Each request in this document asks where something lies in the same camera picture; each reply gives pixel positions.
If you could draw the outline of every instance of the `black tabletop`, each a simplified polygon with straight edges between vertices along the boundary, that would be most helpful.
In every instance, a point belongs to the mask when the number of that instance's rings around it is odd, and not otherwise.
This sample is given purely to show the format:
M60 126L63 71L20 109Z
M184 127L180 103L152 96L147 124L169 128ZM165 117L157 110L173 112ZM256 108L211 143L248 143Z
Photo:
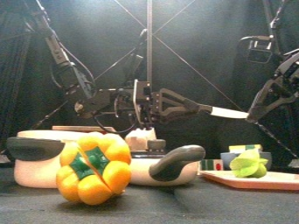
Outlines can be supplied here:
M0 168L0 223L299 223L298 193L239 190L199 176L176 187L129 185L87 206L57 189L17 185L13 168Z

